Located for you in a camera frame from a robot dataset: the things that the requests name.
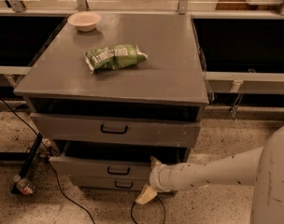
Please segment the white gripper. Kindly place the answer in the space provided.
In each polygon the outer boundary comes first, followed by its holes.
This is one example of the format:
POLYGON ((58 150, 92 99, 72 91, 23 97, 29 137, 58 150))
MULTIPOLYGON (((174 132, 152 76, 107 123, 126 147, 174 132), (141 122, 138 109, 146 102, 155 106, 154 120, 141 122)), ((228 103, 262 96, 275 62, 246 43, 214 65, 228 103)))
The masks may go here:
POLYGON ((157 192, 170 192, 172 190, 170 179, 163 177, 170 171, 170 165, 162 164, 158 159, 151 156, 150 168, 150 185, 146 184, 140 195, 135 199, 135 202, 141 205, 152 201, 157 196, 157 192))

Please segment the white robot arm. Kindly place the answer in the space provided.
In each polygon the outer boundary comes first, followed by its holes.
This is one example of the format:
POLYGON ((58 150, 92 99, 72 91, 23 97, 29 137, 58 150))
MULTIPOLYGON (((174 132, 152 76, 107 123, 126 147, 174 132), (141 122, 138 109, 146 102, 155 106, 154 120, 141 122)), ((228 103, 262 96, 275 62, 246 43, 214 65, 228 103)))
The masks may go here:
POLYGON ((152 158, 149 183, 135 202, 145 204, 160 192, 205 185, 252 186, 250 224, 284 224, 284 126, 262 147, 206 164, 166 165, 152 158))

